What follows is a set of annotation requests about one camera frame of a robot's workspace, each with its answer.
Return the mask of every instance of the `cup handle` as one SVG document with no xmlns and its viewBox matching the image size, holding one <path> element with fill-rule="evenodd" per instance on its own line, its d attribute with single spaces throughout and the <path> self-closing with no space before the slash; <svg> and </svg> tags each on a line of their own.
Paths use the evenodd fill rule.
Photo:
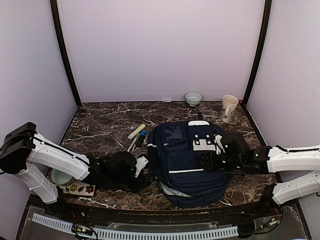
<svg viewBox="0 0 320 240">
<path fill-rule="evenodd" d="M 224 118 L 227 119 L 229 117 L 229 114 L 230 114 L 230 107 L 227 106 L 225 108 L 225 112 L 224 112 Z"/>
</svg>

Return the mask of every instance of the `white wall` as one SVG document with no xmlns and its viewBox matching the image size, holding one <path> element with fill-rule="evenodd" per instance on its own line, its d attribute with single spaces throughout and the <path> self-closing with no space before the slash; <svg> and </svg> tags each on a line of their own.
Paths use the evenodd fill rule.
<svg viewBox="0 0 320 240">
<path fill-rule="evenodd" d="M 49 0 L 0 1 L 0 90 L 0 142 L 28 121 L 59 142 L 77 106 Z M 29 194 L 13 175 L 0 175 L 0 236 L 15 239 Z"/>
<path fill-rule="evenodd" d="M 320 1 L 274 0 L 248 109 L 269 145 L 320 144 Z M 283 172 L 285 181 L 306 172 Z M 300 199 L 312 239 L 320 239 L 320 198 Z"/>
<path fill-rule="evenodd" d="M 60 0 L 83 102 L 244 96 L 264 0 Z"/>
</svg>

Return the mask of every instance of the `dark marble surface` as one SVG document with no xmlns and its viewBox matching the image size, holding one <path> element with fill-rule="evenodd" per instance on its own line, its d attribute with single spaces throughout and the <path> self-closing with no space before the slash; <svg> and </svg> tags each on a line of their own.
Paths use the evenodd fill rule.
<svg viewBox="0 0 320 240">
<path fill-rule="evenodd" d="M 96 157 L 112 155 L 128 149 L 132 142 L 128 135 L 142 123 L 146 125 L 145 130 L 150 132 L 161 123 L 196 120 L 197 112 L 202 112 L 204 120 L 217 124 L 225 132 L 241 133 L 251 148 L 258 147 L 260 143 L 257 135 L 242 108 L 236 109 L 232 122 L 225 123 L 219 118 L 221 105 L 221 102 L 202 102 L 196 107 L 190 107 L 185 102 L 85 103 L 77 112 L 61 145 Z M 136 157 L 147 153 L 147 145 L 143 144 L 131 153 Z M 256 202 L 264 187 L 276 182 L 274 174 L 235 176 L 220 201 L 197 209 Z M 76 204 L 123 210 L 182 210 L 171 205 L 155 182 L 138 194 L 117 189 L 97 189 L 92 198 L 72 196 L 66 200 Z"/>
</svg>

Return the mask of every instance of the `navy blue backpack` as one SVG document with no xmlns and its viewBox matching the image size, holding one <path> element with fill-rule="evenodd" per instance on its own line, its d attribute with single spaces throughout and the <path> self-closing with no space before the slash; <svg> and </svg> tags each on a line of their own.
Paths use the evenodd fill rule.
<svg viewBox="0 0 320 240">
<path fill-rule="evenodd" d="M 204 120 L 167 122 L 150 132 L 150 164 L 159 188 L 173 205 L 206 206 L 225 194 L 231 175 L 223 170 L 205 171 L 197 160 L 207 151 L 220 154 L 222 135 L 218 126 Z"/>
</svg>

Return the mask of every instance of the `small bowl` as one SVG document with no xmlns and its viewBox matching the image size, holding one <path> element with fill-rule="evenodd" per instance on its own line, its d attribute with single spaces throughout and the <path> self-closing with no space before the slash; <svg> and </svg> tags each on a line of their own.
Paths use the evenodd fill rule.
<svg viewBox="0 0 320 240">
<path fill-rule="evenodd" d="M 194 107 L 196 105 L 198 105 L 199 103 L 201 103 L 202 100 L 202 95 L 198 92 L 195 91 L 190 91 L 187 92 L 184 95 L 185 101 L 191 106 Z"/>
<path fill-rule="evenodd" d="M 55 183 L 57 185 L 67 186 L 67 185 L 70 185 L 74 181 L 74 178 L 71 175 L 66 174 L 62 171 L 59 171 L 57 169 L 52 169 L 51 180 L 53 183 Z"/>
</svg>

